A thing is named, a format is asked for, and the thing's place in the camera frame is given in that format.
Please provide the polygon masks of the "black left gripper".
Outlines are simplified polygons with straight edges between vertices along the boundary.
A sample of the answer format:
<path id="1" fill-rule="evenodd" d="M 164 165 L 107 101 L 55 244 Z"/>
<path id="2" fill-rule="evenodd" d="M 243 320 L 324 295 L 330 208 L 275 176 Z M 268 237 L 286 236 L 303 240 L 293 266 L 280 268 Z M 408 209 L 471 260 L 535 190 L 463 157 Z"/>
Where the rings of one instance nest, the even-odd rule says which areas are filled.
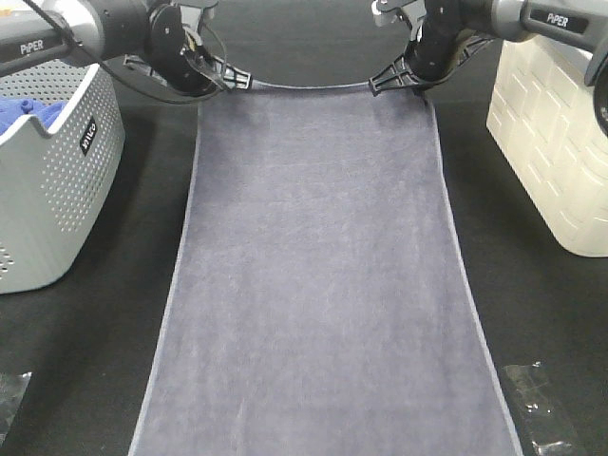
<path id="1" fill-rule="evenodd" d="M 142 48 L 124 63 L 175 93 L 191 98 L 211 97 L 224 90 L 248 90 L 251 74 L 205 47 L 197 28 L 183 21 L 176 1 L 147 1 Z"/>

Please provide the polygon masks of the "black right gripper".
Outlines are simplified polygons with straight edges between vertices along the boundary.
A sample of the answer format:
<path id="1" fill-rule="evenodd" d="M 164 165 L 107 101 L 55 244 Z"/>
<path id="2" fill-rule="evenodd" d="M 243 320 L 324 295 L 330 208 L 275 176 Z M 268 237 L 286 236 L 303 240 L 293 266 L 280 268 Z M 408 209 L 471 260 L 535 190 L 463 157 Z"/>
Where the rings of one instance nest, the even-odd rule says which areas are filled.
<path id="1" fill-rule="evenodd" d="M 378 27 L 402 21 L 410 28 L 403 53 L 369 78 L 373 96 L 412 89 L 434 107 L 427 89 L 444 83 L 494 39 L 490 1 L 374 1 L 371 12 Z"/>

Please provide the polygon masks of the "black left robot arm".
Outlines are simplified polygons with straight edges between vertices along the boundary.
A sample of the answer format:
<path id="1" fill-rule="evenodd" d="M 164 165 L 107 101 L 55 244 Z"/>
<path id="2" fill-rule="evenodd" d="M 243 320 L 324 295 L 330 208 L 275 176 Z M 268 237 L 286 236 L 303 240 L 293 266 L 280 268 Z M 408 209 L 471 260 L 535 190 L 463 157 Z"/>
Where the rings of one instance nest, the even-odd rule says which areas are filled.
<path id="1" fill-rule="evenodd" d="M 73 67 L 125 57 L 188 99 L 247 90 L 250 73 L 216 56 L 201 32 L 214 1 L 28 1 L 1 19 L 1 74 L 61 60 Z"/>

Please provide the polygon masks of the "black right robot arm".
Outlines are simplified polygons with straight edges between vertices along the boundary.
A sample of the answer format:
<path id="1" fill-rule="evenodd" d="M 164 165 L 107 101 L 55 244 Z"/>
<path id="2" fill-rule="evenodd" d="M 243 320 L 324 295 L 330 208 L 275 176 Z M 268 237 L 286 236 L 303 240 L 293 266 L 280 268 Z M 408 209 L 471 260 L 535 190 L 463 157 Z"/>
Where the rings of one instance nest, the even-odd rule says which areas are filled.
<path id="1" fill-rule="evenodd" d="M 403 21 L 410 28 L 403 53 L 369 79 L 373 95 L 429 89 L 496 39 L 540 35 L 591 54 L 583 82 L 593 88 L 594 115 L 607 132 L 605 1 L 374 1 L 371 11 L 380 27 Z"/>

